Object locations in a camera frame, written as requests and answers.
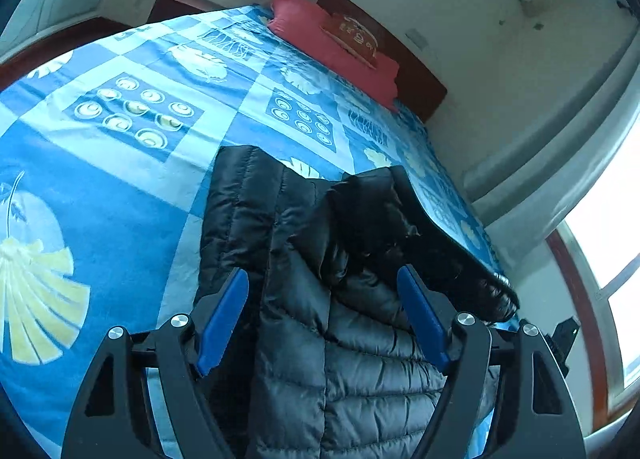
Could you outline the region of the blue patterned bed sheet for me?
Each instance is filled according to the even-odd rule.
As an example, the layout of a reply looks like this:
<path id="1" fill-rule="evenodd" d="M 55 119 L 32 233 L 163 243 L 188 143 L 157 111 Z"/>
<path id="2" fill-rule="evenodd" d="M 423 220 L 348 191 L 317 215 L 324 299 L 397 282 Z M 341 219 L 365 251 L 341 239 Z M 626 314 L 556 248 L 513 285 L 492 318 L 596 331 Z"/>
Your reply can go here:
<path id="1" fill-rule="evenodd" d="M 143 25 L 1 94 L 1 438 L 56 458 L 104 333 L 191 306 L 216 153 L 254 145 L 300 182 L 401 166 L 490 278 L 503 268 L 418 108 L 370 93 L 269 29 L 257 5 Z"/>

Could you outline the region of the small brown embroidered cushion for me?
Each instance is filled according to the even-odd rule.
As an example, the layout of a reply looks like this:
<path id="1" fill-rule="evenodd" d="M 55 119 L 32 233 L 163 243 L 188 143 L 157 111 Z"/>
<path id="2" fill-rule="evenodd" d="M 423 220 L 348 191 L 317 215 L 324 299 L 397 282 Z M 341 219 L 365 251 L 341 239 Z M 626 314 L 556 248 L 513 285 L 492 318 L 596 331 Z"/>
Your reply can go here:
<path id="1" fill-rule="evenodd" d="M 371 68 L 378 67 L 378 40 L 359 20 L 334 13 L 322 22 L 321 29 L 360 62 Z"/>

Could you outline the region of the right window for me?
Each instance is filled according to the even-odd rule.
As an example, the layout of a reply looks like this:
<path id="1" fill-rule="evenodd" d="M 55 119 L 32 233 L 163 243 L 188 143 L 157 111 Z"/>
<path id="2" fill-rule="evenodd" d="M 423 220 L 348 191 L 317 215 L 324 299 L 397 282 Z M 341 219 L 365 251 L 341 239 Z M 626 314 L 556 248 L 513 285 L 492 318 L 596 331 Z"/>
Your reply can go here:
<path id="1" fill-rule="evenodd" d="M 639 398 L 638 123 L 547 245 L 582 326 L 600 430 Z"/>

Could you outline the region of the red pillow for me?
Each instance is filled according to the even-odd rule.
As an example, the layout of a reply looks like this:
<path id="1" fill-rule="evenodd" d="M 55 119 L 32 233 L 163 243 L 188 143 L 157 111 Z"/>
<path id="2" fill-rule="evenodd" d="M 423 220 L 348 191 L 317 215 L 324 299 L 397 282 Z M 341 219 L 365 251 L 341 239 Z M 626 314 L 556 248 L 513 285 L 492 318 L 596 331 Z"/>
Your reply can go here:
<path id="1" fill-rule="evenodd" d="M 322 29 L 330 15 L 309 0 L 272 0 L 273 19 L 268 28 L 276 36 L 292 44 L 326 68 L 343 77 L 357 89 L 392 112 L 398 97 L 396 77 L 399 65 L 379 50 L 378 67 L 371 68 L 352 56 Z"/>

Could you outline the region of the wooden nightstand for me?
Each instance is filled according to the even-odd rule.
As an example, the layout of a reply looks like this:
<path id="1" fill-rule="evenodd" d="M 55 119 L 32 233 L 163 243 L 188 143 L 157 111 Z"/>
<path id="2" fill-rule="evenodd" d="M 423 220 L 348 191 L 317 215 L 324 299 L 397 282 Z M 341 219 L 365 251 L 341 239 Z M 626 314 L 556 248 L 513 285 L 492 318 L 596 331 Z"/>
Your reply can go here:
<path id="1" fill-rule="evenodd" d="M 223 10 L 224 7 L 209 0 L 154 0 L 146 22 L 154 24 L 180 16 Z"/>

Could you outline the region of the dark wooden headboard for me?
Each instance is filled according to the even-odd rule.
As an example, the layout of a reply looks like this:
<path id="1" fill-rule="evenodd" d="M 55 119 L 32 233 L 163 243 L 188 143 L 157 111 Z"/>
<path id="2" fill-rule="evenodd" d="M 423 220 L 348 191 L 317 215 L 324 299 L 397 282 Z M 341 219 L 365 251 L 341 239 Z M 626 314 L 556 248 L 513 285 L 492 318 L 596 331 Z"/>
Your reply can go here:
<path id="1" fill-rule="evenodd" d="M 434 115 L 446 95 L 446 86 L 390 31 L 351 0 L 317 0 L 330 14 L 348 15 L 366 26 L 378 39 L 378 47 L 399 65 L 395 79 L 398 98 L 422 122 Z"/>

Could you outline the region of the wall socket plate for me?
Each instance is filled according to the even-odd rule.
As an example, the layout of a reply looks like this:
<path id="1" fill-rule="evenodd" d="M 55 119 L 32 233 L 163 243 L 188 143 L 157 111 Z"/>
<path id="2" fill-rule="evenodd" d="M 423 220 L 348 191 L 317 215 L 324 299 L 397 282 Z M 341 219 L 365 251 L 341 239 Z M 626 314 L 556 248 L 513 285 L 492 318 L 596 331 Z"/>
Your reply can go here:
<path id="1" fill-rule="evenodd" d="M 405 36 L 421 51 L 428 47 L 427 38 L 420 31 L 410 28 L 405 32 Z"/>

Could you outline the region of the black quilted down jacket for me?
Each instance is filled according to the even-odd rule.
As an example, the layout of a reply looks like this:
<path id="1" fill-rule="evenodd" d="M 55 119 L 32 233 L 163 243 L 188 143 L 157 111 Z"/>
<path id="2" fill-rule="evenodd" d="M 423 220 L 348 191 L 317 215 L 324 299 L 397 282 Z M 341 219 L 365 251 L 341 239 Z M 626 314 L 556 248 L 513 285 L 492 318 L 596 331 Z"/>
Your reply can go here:
<path id="1" fill-rule="evenodd" d="M 429 220 L 398 167 L 306 179 L 255 146 L 215 158 L 198 294 L 246 271 L 250 292 L 205 392 L 238 458 L 408 458 L 445 378 L 397 292 L 411 265 L 456 309 L 502 323 L 518 309 Z"/>

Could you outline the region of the right grey curtain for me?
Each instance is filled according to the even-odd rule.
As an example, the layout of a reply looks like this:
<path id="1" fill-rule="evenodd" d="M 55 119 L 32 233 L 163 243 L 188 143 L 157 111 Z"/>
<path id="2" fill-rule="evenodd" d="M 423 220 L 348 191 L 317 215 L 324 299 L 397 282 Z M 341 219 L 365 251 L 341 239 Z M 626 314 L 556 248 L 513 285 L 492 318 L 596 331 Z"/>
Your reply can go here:
<path id="1" fill-rule="evenodd" d="M 465 193 L 504 267 L 520 263 L 586 196 L 638 117 L 634 34 L 554 116 L 465 173 Z"/>

